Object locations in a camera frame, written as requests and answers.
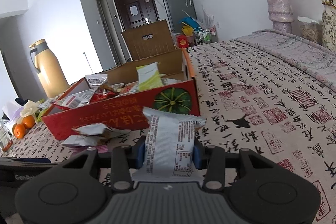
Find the beige thermos jug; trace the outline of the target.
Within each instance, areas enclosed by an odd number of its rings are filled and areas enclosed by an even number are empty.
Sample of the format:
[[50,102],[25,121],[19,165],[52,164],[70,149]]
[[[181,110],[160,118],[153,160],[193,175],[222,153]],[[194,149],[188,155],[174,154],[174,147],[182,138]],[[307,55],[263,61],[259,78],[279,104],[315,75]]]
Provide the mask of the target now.
[[34,69],[48,98],[54,98],[69,88],[57,57],[49,49],[45,39],[29,46]]

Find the dark brown entrance door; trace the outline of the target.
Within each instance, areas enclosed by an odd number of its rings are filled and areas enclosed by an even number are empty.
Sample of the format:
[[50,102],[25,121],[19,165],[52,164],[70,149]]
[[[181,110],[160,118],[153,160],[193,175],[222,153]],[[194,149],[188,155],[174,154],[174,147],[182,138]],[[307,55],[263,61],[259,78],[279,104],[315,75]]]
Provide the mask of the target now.
[[124,31],[159,21],[155,0],[114,0],[114,4]]

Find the orange tangerine rear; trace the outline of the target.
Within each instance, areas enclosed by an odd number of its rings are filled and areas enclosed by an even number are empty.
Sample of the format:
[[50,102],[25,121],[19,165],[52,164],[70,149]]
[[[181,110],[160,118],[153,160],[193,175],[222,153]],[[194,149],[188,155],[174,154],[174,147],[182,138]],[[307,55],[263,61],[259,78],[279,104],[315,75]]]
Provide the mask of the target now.
[[29,130],[34,127],[35,119],[32,115],[26,116],[25,118],[22,118],[21,124],[24,125],[26,129]]

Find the orange tangerine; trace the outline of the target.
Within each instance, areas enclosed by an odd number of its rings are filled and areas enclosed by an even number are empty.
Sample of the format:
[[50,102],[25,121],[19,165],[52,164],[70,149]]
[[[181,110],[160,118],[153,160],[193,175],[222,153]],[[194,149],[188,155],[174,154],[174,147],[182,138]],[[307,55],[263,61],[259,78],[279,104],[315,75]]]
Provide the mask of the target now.
[[23,124],[16,124],[13,132],[17,139],[23,139],[26,134],[26,128]]
[[24,125],[26,129],[29,130],[34,127],[35,119],[32,115],[26,116],[25,118],[22,118],[21,124]]

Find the red pumpkin cardboard box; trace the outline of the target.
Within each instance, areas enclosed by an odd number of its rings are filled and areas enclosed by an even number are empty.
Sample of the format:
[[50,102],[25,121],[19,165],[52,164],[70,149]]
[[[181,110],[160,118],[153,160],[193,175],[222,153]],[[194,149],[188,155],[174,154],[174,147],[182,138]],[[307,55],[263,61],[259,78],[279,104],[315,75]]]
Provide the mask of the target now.
[[134,83],[138,80],[137,67],[158,64],[159,73],[177,83],[141,92],[123,94],[106,100],[90,103],[76,109],[59,110],[52,106],[42,120],[57,140],[74,135],[81,126],[104,123],[122,130],[148,128],[143,116],[144,107],[156,110],[199,116],[195,72],[185,49],[177,49],[159,55],[125,63],[108,71],[110,84]]

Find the grey white snack packet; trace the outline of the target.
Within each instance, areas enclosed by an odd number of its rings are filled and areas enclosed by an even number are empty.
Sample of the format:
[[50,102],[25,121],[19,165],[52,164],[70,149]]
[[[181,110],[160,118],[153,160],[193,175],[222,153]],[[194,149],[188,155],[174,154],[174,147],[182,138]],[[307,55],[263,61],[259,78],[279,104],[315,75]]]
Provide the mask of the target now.
[[62,110],[76,109],[88,105],[95,94],[97,88],[84,90],[82,92],[70,94],[63,99],[52,102],[52,104]]

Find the orange tangerine front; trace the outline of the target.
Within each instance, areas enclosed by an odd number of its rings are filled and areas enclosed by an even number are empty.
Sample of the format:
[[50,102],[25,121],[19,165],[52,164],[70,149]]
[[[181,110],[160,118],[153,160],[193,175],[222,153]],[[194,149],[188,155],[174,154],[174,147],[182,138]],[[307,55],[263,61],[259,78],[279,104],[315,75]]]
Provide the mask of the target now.
[[13,132],[17,139],[23,139],[26,134],[26,128],[23,124],[16,124]]

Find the floral white vase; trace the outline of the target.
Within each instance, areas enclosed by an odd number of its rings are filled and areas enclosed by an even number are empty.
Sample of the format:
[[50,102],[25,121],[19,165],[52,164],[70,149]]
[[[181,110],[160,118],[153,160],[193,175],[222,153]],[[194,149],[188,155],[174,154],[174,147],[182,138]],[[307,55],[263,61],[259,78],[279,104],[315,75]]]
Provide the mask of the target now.
[[323,5],[322,13],[322,45],[335,52],[335,32],[336,16],[335,8],[329,5]]

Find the red gift box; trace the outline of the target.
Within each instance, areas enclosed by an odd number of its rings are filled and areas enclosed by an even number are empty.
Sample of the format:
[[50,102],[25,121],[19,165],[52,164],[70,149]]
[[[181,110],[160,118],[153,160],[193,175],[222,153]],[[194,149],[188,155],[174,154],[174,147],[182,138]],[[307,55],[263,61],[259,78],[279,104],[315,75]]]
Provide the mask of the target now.
[[179,34],[176,36],[176,38],[178,48],[188,48],[190,46],[188,38],[185,35]]

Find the wooden chair back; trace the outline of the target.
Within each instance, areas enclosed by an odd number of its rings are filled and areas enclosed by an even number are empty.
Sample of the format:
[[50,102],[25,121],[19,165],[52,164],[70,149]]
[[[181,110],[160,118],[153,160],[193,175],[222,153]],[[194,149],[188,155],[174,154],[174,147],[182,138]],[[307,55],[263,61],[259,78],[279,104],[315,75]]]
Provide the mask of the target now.
[[166,20],[129,29],[122,37],[133,61],[175,50]]

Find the white printed snack packet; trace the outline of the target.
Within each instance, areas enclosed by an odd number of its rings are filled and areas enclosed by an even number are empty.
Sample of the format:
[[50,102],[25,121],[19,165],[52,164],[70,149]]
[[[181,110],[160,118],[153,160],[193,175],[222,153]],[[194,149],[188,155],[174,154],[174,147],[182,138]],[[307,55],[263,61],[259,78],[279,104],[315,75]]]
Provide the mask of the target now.
[[132,174],[136,182],[198,182],[203,176],[193,163],[195,132],[206,119],[143,108],[149,122],[143,166]]

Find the calligraphy print tablecloth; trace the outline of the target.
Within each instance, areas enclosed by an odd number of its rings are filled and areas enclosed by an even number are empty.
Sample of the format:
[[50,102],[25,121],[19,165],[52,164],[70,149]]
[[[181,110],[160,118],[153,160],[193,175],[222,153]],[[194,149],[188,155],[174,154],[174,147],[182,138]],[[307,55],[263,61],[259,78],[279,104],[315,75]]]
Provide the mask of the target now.
[[186,51],[206,119],[195,139],[225,150],[224,190],[132,178],[113,191],[112,149],[149,126],[66,147],[42,121],[12,157],[57,165],[1,186],[1,223],[335,223],[335,54],[275,30]]

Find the silver snack packet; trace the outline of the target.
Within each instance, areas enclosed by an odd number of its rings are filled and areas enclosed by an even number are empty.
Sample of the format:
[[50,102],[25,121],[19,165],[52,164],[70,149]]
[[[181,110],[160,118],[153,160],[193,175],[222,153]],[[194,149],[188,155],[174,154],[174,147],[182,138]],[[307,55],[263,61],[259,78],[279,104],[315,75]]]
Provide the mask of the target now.
[[79,128],[73,128],[76,135],[67,137],[62,145],[66,147],[95,147],[106,141],[122,135],[129,134],[129,129],[117,129],[103,123],[94,123]]

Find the green white snack bag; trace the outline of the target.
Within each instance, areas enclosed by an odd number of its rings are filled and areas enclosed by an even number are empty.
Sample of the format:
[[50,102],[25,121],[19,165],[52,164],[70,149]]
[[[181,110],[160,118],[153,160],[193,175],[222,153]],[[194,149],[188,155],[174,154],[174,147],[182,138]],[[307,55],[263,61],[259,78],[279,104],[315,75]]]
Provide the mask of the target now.
[[163,87],[163,82],[158,70],[158,63],[151,63],[136,67],[138,73],[138,90],[145,91]]

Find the pink textured vase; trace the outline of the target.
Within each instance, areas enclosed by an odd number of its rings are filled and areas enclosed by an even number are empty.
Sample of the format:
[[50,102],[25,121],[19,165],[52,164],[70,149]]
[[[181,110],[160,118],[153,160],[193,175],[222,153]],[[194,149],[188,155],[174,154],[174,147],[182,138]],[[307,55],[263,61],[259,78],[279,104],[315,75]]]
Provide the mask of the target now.
[[269,20],[273,23],[273,29],[292,33],[294,13],[291,0],[267,0]]

